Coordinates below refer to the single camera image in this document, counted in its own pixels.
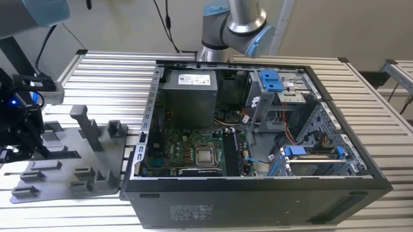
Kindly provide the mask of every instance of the metal slat table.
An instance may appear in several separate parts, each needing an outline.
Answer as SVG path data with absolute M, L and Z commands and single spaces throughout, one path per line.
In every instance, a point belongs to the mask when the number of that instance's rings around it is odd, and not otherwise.
M 407 89 L 410 94 L 413 95 L 413 61 L 390 59 L 382 71 L 387 72 Z
M 98 124 L 120 119 L 130 126 L 126 157 L 137 143 L 156 60 L 194 60 L 193 55 L 89 52 L 76 56 L 61 81 L 63 105 L 47 106 L 45 121 L 58 120 L 65 127 L 78 126 L 69 116 L 74 104 L 89 106 L 89 117 Z M 395 191 L 356 213 L 337 227 L 220 228 L 190 231 L 413 231 L 413 128 L 349 63 L 337 58 L 235 57 L 239 63 L 312 66 L 359 139 L 382 167 Z M 11 189 L 27 162 L 0 169 L 0 228 L 21 231 L 144 231 L 129 202 L 118 195 L 82 200 L 11 204 Z

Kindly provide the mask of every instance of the wire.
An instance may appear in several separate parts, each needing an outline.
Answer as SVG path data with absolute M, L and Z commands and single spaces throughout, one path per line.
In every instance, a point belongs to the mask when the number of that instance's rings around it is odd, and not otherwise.
M 41 49 L 41 52 L 39 52 L 39 55 L 38 55 L 38 58 L 37 58 L 37 61 L 35 61 L 35 69 L 38 71 L 38 73 L 43 73 L 39 69 L 39 61 L 41 61 L 41 57 L 42 57 L 42 54 L 43 54 L 43 51 L 45 51 L 45 47 L 46 47 L 46 44 L 47 44 L 47 41 L 50 40 L 50 37 L 57 29 L 57 26 L 58 25 L 54 25 L 50 29 L 50 31 L 47 32 L 47 35 L 46 35 L 46 38 L 45 38 L 45 41 L 43 41 L 43 45 L 42 45 L 42 49 Z
M 166 21 L 164 21 L 164 18 L 162 18 L 162 14 L 161 14 L 161 10 L 160 10 L 160 6 L 158 6 L 158 3 L 157 3 L 157 0 L 153 0 L 153 1 L 154 1 L 154 3 L 156 3 L 156 7 L 157 7 L 158 15 L 160 15 L 160 18 L 161 18 L 164 30 L 166 31 L 168 38 L 169 38 L 169 41 L 172 42 L 172 44 L 173 44 L 173 46 L 174 46 L 176 52 L 177 52 L 177 53 L 193 53 L 193 54 L 194 54 L 196 61 L 197 61 L 198 51 L 180 50 L 178 47 L 177 47 L 177 44 L 176 44 L 176 41 L 174 41 L 174 38 L 173 38 L 173 32 L 172 32 L 172 30 L 170 30 L 170 29 L 172 29 L 172 19 L 170 19 L 170 16 L 169 16 L 169 0 L 166 0 Z
M 388 102 L 391 102 L 391 99 L 392 99 L 392 97 L 394 97 L 394 94 L 395 94 L 395 92 L 396 92 L 398 87 L 399 87 L 399 83 L 398 83 L 396 86 L 395 86 L 395 89 L 394 89 L 394 92 L 392 92 L 392 94 L 391 94 L 391 96 L 390 96 Z
M 33 107 L 33 106 L 27 107 L 27 110 L 29 111 L 37 111 L 38 109 L 42 109 L 45 107 L 46 100 L 45 100 L 45 96 L 38 91 L 31 90 L 31 92 L 37 93 L 41 96 L 42 104 L 41 105 L 35 104 L 35 107 Z
M 400 114 L 403 114 L 408 108 L 410 102 L 406 103 L 406 105 L 402 108 Z
M 289 141 L 292 142 L 292 144 L 297 145 L 297 143 L 295 142 L 295 137 L 292 135 L 289 126 L 287 124 L 287 118 L 285 118 L 285 111 L 283 112 L 283 120 L 284 120 L 284 131 L 285 131 L 285 136 L 289 139 Z
M 265 162 L 265 161 L 263 161 L 263 160 L 260 160 L 259 162 L 260 162 L 260 163 L 268 163 L 268 164 L 272 164 L 272 162 Z
M 172 39 L 172 37 L 169 35 L 166 23 L 165 23 L 164 18 L 162 18 L 162 14 L 161 14 L 161 10 L 160 10 L 160 6 L 158 6 L 158 3 L 157 3 L 157 0 L 153 0 L 153 1 L 154 1 L 154 4 L 156 4 L 156 7 L 157 7 L 158 15 L 160 15 L 160 18 L 161 18 L 161 21 L 162 21 L 162 26 L 164 26 L 164 30 L 166 31 L 169 41 L 173 43 L 173 46 L 174 46 L 174 49 L 176 49 L 177 53 L 180 53 L 180 49 L 176 46 L 174 40 Z
M 76 34 L 73 33 L 73 31 L 67 28 L 66 24 L 62 23 L 63 27 L 67 29 L 67 31 L 70 32 L 70 34 L 73 35 L 73 37 L 78 40 L 78 43 L 81 44 L 81 46 L 84 47 L 84 49 L 86 49 L 84 43 L 81 42 L 81 40 L 78 39 L 78 37 L 76 36 Z
M 46 105 L 46 100 L 45 100 L 45 96 L 38 92 L 38 91 L 34 91 L 34 90 L 31 90 L 30 92 L 34 92 L 34 93 L 37 93 L 39 96 L 41 96 L 41 98 L 42 98 L 42 104 L 39 105 L 39 104 L 34 104 L 34 105 L 31 105 L 31 106 L 29 106 L 29 107 L 21 107 L 21 106 L 18 106 L 19 108 L 23 108 L 25 110 L 27 110 L 27 111 L 37 111 L 38 109 L 42 109 L 43 107 L 45 107 L 45 105 Z
M 223 124 L 223 125 L 225 125 L 225 126 L 240 126 L 240 125 L 241 125 L 241 124 L 225 123 L 225 122 L 220 121 L 217 118 L 215 118 L 215 120 L 216 120 L 220 124 Z

